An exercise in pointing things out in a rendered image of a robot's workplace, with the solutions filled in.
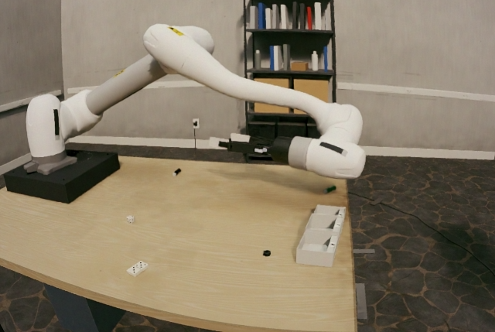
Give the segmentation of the green battery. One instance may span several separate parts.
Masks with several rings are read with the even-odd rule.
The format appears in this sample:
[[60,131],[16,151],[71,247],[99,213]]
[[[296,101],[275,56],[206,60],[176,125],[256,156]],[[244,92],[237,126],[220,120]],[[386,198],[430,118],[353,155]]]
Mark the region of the green battery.
[[336,186],[332,186],[332,187],[326,188],[323,192],[324,193],[328,193],[328,192],[331,192],[331,191],[333,191],[335,189],[336,189]]

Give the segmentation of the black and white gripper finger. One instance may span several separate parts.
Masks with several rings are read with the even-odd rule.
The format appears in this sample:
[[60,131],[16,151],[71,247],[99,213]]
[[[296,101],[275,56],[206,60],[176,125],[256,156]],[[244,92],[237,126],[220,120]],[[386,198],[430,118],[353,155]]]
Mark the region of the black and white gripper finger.
[[220,138],[210,137],[210,146],[212,147],[227,149],[228,152],[242,152],[242,153],[255,154],[259,156],[267,155],[267,153],[263,153],[263,152],[267,152],[267,149],[263,148],[263,146],[261,145],[256,145],[257,143],[268,144],[269,141],[238,142],[238,141],[231,141],[231,138],[220,139]]
[[269,143],[273,143],[274,140],[272,141],[272,139],[266,139],[266,138],[262,138],[262,137],[259,137],[259,136],[249,136],[249,135],[241,135],[241,134],[235,134],[235,133],[231,133],[230,135],[231,137],[231,141],[238,141],[238,142],[253,142],[253,141],[269,141]]

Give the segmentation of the white rack of bins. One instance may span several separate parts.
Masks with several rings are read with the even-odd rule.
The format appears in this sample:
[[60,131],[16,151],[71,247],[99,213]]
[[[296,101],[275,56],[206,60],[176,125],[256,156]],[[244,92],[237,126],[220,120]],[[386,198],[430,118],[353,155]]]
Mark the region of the white rack of bins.
[[295,263],[333,266],[335,250],[339,244],[340,232],[345,219],[345,211],[345,207],[316,206],[297,247]]

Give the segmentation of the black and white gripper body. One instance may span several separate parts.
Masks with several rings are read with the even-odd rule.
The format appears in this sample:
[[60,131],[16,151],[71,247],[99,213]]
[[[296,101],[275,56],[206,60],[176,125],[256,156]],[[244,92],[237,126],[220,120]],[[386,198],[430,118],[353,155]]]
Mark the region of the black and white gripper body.
[[289,146],[291,144],[291,141],[293,138],[289,137],[284,137],[284,136],[278,136],[274,140],[274,145],[273,143],[269,144],[259,144],[263,146],[263,148],[267,149],[267,154],[271,154],[272,160],[276,163],[283,163],[283,164],[288,164],[288,151],[289,151]]

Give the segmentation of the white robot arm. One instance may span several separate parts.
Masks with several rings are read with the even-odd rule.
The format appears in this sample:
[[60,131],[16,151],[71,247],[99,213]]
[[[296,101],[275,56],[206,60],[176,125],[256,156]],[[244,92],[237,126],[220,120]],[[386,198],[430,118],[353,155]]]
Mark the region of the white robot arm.
[[180,74],[238,100],[305,112],[315,120],[322,137],[296,136],[288,151],[290,167],[340,180],[355,179],[362,173],[366,153],[357,143],[363,121],[353,105],[327,104],[300,91],[231,73],[212,57],[213,39],[199,27],[155,24],[146,31],[143,45],[149,55],[93,91],[81,91],[62,102],[51,94],[31,100],[26,131],[32,161],[24,165],[26,173],[48,175],[76,163],[77,158],[66,153],[68,138],[91,130],[104,111],[167,74]]

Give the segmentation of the white domino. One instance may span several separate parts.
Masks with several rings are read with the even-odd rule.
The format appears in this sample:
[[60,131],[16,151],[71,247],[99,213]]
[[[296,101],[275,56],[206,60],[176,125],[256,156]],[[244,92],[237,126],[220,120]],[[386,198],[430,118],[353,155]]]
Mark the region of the white domino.
[[133,265],[130,269],[127,270],[127,273],[132,276],[137,276],[139,273],[148,268],[148,264],[140,261],[137,264]]

